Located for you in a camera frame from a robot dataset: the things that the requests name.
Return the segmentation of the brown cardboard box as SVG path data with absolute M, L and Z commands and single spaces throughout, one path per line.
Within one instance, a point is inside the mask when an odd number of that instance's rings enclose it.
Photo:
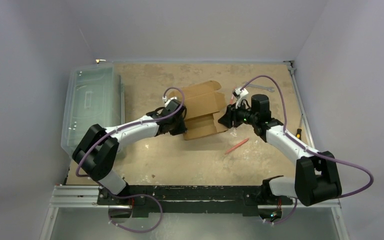
M 183 133 L 184 140 L 199 139 L 228 130 L 218 122 L 227 108 L 225 94 L 220 92 L 221 88 L 219 82 L 209 80 L 181 88 L 183 95 L 178 91 L 168 95 L 169 98 L 177 97 L 179 100 L 185 97 L 187 113 L 184 122 L 187 131 Z

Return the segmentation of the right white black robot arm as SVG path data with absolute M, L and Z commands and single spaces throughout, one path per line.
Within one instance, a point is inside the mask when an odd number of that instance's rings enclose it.
M 270 100 L 264 94 L 251 97 L 251 105 L 229 104 L 218 123 L 228 129 L 250 125 L 254 133 L 286 156 L 295 166 L 293 178 L 283 175 L 263 180 L 260 196 L 268 204 L 285 196 L 305 206 L 335 199 L 342 194 L 338 168 L 329 151 L 320 152 L 291 135 L 285 125 L 272 117 Z

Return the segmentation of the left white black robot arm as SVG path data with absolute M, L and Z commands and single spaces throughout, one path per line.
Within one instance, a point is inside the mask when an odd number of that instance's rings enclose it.
M 85 133 L 71 158 L 86 176 L 109 192 L 118 205 L 129 199 L 128 183 L 113 169 L 117 154 L 126 146 L 140 140 L 169 133 L 181 135 L 187 131 L 187 107 L 176 97 L 163 107 L 156 108 L 141 118 L 113 127 L 92 125 Z

